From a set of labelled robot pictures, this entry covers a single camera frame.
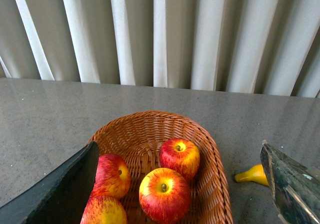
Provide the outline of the worn left gripper right finger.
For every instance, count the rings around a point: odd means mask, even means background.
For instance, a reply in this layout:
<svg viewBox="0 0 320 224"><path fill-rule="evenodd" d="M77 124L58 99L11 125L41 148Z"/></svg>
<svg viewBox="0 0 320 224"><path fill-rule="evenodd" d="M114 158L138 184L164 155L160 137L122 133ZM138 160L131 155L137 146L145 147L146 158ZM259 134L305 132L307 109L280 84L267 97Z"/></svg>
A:
<svg viewBox="0 0 320 224"><path fill-rule="evenodd" d="M260 160L283 223L319 223L319 168L305 167L266 140Z"/></svg>

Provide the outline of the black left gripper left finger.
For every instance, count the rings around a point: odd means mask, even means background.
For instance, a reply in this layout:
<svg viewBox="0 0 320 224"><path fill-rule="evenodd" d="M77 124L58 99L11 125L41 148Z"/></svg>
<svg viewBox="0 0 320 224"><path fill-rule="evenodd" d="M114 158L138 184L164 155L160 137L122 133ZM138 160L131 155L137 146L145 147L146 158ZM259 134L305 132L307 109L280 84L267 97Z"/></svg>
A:
<svg viewBox="0 0 320 224"><path fill-rule="evenodd" d="M99 159L86 145L34 186L2 206L1 223L80 223Z"/></svg>

